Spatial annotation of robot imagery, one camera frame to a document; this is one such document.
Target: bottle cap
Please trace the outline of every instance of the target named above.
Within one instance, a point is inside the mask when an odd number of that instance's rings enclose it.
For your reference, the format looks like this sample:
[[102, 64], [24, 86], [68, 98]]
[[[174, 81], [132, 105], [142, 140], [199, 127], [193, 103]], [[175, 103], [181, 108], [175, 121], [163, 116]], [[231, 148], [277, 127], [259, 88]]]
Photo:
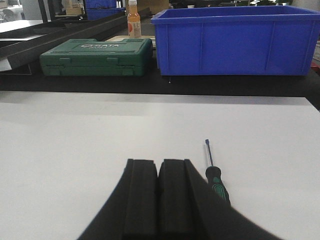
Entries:
[[137, 5], [137, 0], [129, 0], [129, 5]]

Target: blue plastic crate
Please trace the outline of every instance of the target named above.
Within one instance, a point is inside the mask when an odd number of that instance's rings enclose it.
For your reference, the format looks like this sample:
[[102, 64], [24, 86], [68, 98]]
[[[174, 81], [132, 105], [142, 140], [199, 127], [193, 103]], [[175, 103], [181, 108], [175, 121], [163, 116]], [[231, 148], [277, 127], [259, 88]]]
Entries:
[[307, 75], [320, 12], [293, 6], [167, 9], [156, 14], [162, 75]]
[[86, 9], [88, 20], [102, 19], [113, 14], [125, 11], [125, 7], [109, 8], [109, 9]]
[[86, 9], [116, 8], [117, 0], [85, 0]]

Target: bottle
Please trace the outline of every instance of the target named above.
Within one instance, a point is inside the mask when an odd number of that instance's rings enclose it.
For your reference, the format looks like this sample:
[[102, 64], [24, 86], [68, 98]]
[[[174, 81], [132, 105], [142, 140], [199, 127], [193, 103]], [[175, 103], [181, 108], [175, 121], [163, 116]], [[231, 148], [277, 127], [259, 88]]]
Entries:
[[129, 14], [128, 14], [128, 30], [131, 39], [141, 38], [141, 24], [140, 15], [137, 8], [137, 0], [128, 0]]

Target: bottle label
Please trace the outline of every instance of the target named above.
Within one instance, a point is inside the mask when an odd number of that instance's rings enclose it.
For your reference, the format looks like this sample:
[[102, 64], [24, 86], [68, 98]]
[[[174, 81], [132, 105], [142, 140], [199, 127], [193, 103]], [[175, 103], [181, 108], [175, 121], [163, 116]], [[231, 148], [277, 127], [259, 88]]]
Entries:
[[141, 38], [140, 21], [128, 21], [128, 30], [131, 39]]

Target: sata logo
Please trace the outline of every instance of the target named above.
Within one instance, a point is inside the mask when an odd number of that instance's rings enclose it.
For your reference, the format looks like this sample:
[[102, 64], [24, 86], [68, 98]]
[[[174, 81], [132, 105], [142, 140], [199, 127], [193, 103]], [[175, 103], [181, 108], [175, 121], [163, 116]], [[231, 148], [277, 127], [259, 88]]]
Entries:
[[119, 47], [119, 44], [83, 44], [81, 48], [90, 48], [90, 49], [105, 49], [112, 47]]

